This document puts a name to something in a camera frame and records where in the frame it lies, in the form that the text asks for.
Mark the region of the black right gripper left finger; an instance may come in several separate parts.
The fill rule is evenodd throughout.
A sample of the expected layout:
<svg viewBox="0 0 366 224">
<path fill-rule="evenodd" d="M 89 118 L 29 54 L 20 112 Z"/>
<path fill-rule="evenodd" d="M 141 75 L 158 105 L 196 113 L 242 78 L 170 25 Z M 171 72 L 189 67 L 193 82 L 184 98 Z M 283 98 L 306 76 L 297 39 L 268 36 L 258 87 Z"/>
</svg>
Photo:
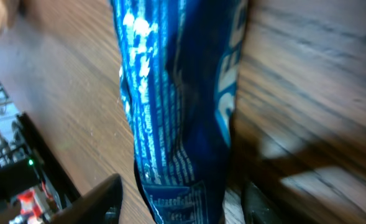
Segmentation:
<svg viewBox="0 0 366 224">
<path fill-rule="evenodd" d="M 119 223 L 123 200 L 122 179 L 113 174 L 102 181 L 72 206 L 56 214 L 51 224 Z"/>
</svg>

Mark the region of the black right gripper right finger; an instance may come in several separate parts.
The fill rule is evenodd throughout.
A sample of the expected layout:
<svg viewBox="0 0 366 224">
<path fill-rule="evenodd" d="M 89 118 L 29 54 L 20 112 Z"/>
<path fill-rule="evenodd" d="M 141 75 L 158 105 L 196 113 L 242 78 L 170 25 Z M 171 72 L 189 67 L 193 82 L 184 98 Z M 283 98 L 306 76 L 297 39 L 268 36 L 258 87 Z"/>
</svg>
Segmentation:
<svg viewBox="0 0 366 224">
<path fill-rule="evenodd" d="M 241 205 L 246 224 L 282 224 L 277 208 L 252 182 L 244 185 Z"/>
</svg>

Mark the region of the blue Oreo cookie pack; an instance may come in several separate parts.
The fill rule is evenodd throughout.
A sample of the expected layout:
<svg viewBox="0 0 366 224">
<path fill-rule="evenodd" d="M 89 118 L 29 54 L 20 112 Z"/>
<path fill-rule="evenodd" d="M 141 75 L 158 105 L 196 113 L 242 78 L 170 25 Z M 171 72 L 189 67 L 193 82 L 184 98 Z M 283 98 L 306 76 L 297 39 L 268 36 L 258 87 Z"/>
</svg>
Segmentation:
<svg viewBox="0 0 366 224">
<path fill-rule="evenodd" d="M 139 192 L 156 223 L 221 223 L 247 1 L 112 0 Z"/>
</svg>

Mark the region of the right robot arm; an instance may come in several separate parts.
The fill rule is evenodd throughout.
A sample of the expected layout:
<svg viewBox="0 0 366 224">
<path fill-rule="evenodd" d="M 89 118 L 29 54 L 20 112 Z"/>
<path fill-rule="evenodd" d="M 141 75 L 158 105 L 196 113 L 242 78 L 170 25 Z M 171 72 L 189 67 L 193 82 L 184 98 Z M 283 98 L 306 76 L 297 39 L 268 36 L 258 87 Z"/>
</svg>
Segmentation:
<svg viewBox="0 0 366 224">
<path fill-rule="evenodd" d="M 115 174 L 69 207 L 57 210 L 48 205 L 53 195 L 37 196 L 41 183 L 30 159 L 0 169 L 0 223 L 22 218 L 23 223 L 35 219 L 39 223 L 119 223 L 122 206 L 122 180 Z M 156 223 L 224 223 L 224 208 L 210 211 L 205 188 L 145 186 L 145 198 Z"/>
</svg>

